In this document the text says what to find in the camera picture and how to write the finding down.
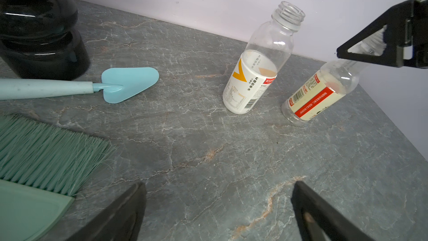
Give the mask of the clear bottle red cream label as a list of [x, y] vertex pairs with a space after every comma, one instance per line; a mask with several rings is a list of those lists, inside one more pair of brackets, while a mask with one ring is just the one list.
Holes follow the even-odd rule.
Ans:
[[324, 64], [281, 106], [285, 118], [296, 126], [307, 122], [352, 92], [365, 62], [338, 59]]

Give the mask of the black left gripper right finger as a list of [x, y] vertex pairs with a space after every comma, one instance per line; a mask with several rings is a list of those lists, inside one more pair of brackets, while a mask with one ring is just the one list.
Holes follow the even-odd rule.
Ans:
[[303, 241], [371, 241], [303, 181], [294, 184], [291, 202]]

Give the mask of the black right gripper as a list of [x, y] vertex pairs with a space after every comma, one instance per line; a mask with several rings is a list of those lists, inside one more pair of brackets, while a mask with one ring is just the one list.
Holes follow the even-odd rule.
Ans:
[[[404, 58], [411, 46], [411, 58]], [[395, 68], [428, 68], [428, 0], [392, 6], [337, 48], [337, 57]]]

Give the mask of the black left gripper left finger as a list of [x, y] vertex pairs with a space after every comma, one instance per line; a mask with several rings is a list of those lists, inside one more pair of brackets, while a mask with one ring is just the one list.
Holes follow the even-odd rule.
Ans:
[[146, 210], [146, 196], [143, 182], [132, 185], [68, 240], [136, 241]]

